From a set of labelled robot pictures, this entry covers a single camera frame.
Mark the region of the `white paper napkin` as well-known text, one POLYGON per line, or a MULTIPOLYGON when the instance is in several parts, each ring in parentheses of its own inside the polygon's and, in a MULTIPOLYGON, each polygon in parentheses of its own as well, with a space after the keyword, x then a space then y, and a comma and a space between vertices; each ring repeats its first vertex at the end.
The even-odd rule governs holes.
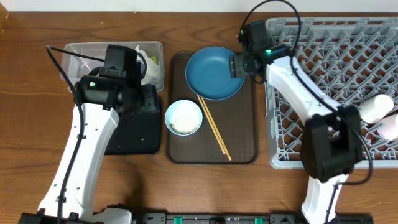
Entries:
POLYGON ((146 54, 146 52, 139 48, 139 45, 135 48, 135 50, 138 53, 142 54, 142 56, 144 57, 144 60, 146 61, 146 64, 147 64, 146 74, 145 74, 144 78, 142 79, 141 83, 143 85, 149 84, 149 83, 152 85, 156 85, 159 82, 159 78, 160 78, 159 65, 157 64, 156 61, 149 58, 148 55, 146 54))

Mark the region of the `dark blue plate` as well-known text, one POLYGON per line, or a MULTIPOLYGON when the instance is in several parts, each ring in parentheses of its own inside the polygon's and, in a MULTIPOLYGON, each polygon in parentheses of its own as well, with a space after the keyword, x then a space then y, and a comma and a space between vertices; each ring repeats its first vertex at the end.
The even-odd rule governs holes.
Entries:
POLYGON ((185 78, 190 89, 207 100, 225 100, 236 94, 244 78, 232 78, 229 58, 235 53, 224 47, 205 47, 187 62, 185 78))

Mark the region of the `cream white plastic cup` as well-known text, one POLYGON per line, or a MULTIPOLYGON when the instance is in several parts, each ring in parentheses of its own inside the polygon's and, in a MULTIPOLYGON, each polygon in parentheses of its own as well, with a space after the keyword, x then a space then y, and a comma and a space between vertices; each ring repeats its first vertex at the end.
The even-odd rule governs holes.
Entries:
POLYGON ((366 123, 377 123, 387 115, 394 106, 392 98, 385 94, 376 95, 364 102, 359 107, 359 114, 366 123))

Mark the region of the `pink plastic cup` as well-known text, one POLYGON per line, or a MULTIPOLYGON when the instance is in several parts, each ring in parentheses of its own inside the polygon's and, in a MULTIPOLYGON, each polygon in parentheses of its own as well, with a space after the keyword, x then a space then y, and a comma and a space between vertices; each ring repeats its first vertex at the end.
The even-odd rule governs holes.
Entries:
POLYGON ((380 137, 388 141, 397 140, 398 130, 397 130, 397 120, 398 115, 394 114, 386 118, 381 119, 378 124, 377 132, 380 137))

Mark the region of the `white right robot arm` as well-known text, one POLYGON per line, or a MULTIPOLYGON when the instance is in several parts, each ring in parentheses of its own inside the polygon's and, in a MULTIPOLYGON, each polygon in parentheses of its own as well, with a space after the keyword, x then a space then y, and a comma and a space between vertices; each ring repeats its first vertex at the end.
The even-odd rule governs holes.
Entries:
POLYGON ((309 174, 301 212, 307 223, 331 223, 341 186, 362 159, 359 111, 326 95, 286 45, 232 55, 229 69, 232 78, 261 77, 299 116, 304 126, 300 159, 309 174))

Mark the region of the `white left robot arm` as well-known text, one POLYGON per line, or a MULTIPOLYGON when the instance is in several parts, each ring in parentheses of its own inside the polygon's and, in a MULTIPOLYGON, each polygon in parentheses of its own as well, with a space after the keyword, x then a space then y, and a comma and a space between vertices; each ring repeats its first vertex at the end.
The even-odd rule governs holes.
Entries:
POLYGON ((85 75, 62 160, 36 213, 20 223, 133 223, 132 210, 112 205, 94 212, 98 174, 107 154, 153 154, 160 148, 156 87, 137 78, 85 75))

